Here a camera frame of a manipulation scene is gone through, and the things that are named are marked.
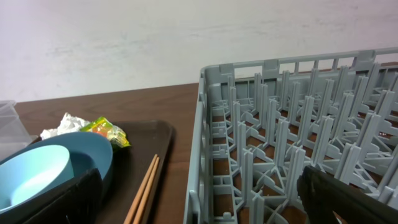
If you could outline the dark blue plate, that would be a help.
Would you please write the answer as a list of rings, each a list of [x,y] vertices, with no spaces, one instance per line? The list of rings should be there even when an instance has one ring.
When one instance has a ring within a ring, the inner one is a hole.
[[[37,147],[48,145],[59,145],[69,150],[70,159],[74,171],[74,177],[79,177],[86,171],[89,171],[91,169],[99,170],[103,184],[101,194],[102,201],[104,195],[109,189],[109,185],[112,179],[113,148],[110,142],[99,134],[69,133],[55,136],[46,140],[41,140],[3,159],[1,161],[1,164],[30,149],[35,149]],[[58,186],[18,205],[11,210],[2,213],[1,223],[25,223],[25,221],[31,215],[33,215],[34,212],[38,211],[39,208],[41,208],[46,203],[50,202],[50,199],[55,195],[55,189]]]

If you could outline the light blue bowl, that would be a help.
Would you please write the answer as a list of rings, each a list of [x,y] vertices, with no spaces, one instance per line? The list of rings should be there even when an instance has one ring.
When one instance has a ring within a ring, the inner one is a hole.
[[[74,177],[69,150],[41,146],[1,164],[1,213]]]

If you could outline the white tissue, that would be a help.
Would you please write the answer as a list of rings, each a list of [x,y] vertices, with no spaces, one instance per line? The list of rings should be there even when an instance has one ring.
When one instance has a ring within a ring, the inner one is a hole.
[[[90,122],[85,119],[79,118],[77,116],[72,116],[69,113],[65,113],[60,122],[60,125],[57,128],[44,129],[41,132],[40,137],[42,140],[45,140],[66,133],[79,132],[81,128],[85,127],[89,123]]]

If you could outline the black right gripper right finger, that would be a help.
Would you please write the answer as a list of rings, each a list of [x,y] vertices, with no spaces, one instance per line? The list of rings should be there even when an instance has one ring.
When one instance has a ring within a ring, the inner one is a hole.
[[[306,166],[297,191],[310,223],[397,223],[397,210],[361,193],[321,170]]]

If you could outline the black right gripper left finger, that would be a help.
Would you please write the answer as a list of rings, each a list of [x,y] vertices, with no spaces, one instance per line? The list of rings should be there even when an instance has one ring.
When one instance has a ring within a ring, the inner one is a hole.
[[[86,171],[58,186],[50,202],[34,212],[25,223],[94,223],[102,186],[98,169]]]

